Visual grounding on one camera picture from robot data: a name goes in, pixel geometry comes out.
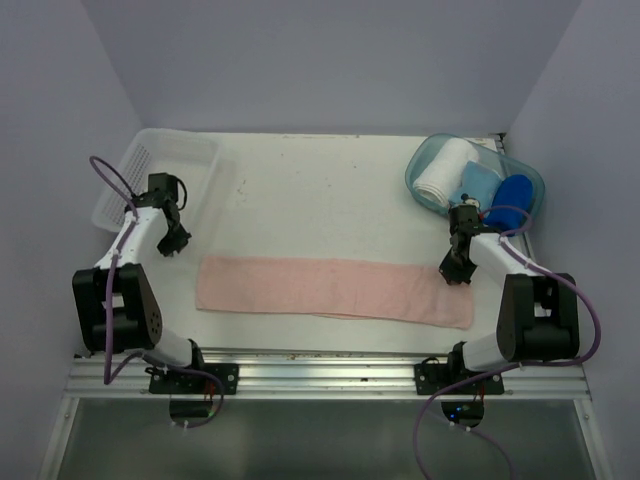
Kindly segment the pink towel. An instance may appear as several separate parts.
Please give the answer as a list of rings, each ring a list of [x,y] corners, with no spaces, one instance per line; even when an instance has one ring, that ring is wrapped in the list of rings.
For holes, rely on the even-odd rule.
[[[436,267],[363,260],[208,256],[199,310],[373,318],[466,330],[473,294]]]

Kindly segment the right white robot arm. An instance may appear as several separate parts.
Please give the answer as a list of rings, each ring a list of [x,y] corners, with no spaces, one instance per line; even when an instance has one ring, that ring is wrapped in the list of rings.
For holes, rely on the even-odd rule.
[[[445,379],[468,392],[481,372],[521,362],[570,360],[580,348],[577,295],[567,274],[548,272],[485,225],[472,204],[449,209],[451,247],[439,271],[449,285],[470,284],[480,269],[502,288],[495,331],[460,342],[448,354]]]

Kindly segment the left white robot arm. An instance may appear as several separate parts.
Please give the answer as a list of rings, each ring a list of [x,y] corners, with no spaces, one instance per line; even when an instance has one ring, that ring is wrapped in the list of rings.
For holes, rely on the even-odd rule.
[[[172,379],[185,392],[201,390],[208,369],[197,344],[163,325],[144,264],[154,255],[171,257],[189,243],[181,223],[186,187],[178,177],[148,177],[148,190],[127,199],[122,230],[91,268],[78,270],[72,290],[85,347],[105,354],[104,382],[111,383],[128,361],[174,367]]]

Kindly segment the white plastic basket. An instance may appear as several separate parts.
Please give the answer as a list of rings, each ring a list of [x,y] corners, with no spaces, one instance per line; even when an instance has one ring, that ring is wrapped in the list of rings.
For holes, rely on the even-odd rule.
[[[220,152],[219,144],[204,134],[148,128],[136,134],[117,170],[136,194],[147,190],[148,176],[154,173],[182,180],[186,191],[179,194],[179,202],[186,206],[180,213],[181,222],[195,235],[201,230]]]

